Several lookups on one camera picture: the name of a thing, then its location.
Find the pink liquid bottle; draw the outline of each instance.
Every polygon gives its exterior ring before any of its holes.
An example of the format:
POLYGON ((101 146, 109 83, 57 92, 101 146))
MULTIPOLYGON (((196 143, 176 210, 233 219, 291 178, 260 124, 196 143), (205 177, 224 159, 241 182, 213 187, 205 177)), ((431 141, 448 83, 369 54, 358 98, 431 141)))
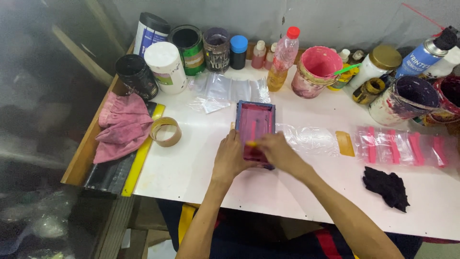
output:
POLYGON ((275 50, 278 42, 275 42, 271 45, 271 48, 267 52, 267 57, 265 58, 264 68, 270 70, 271 64, 273 64, 273 58, 275 57, 275 50))
POLYGON ((253 68, 260 69, 264 66, 265 52, 265 41, 258 41, 257 45, 254 46, 253 59, 251 61, 253 68))

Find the pink cloth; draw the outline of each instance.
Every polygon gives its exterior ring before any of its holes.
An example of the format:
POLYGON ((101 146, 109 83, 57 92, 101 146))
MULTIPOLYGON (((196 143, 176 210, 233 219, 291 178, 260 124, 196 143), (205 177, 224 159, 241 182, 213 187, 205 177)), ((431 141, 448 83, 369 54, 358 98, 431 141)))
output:
POLYGON ((149 137, 152 123, 139 95, 110 92, 99 114, 99 126, 105 129, 96 136, 99 145, 93 163, 112 161, 137 150, 149 137))

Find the tape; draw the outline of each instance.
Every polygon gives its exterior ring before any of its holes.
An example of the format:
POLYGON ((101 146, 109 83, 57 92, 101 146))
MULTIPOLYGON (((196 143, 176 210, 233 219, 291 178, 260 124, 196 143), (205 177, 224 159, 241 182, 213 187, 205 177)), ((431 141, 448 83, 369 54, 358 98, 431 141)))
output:
POLYGON ((179 142, 180 138, 182 137, 182 131, 180 130, 179 124, 175 119, 170 117, 162 117, 153 122, 152 130, 150 131, 150 137, 153 139, 153 141, 158 143, 160 147, 171 147, 176 145, 177 142, 179 142), (158 133, 158 131, 160 131, 160 129, 163 126, 168 125, 176 126, 176 131, 174 132, 174 135, 167 140, 156 139, 156 134, 158 133))

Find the grey wall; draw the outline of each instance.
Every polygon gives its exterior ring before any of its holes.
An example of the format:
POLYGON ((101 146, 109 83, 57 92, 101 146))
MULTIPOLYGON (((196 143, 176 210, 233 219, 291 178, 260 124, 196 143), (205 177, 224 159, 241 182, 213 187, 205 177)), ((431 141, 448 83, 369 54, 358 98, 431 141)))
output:
MULTIPOLYGON (((251 41, 275 42, 289 26, 301 30, 302 47, 370 48, 383 41, 415 46, 440 29, 401 0, 113 0, 134 35, 139 14, 151 12, 171 25, 202 30, 219 26, 251 41)), ((440 25, 460 29, 460 1, 407 0, 440 25)))

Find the gold lid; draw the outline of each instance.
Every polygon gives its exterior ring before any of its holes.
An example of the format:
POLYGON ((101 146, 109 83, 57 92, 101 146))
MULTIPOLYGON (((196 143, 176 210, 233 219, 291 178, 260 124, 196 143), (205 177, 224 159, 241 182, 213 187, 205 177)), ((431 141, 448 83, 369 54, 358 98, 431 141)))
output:
POLYGON ((383 70, 393 70, 403 61, 401 54, 388 45, 379 45, 369 53, 369 59, 372 64, 383 70))

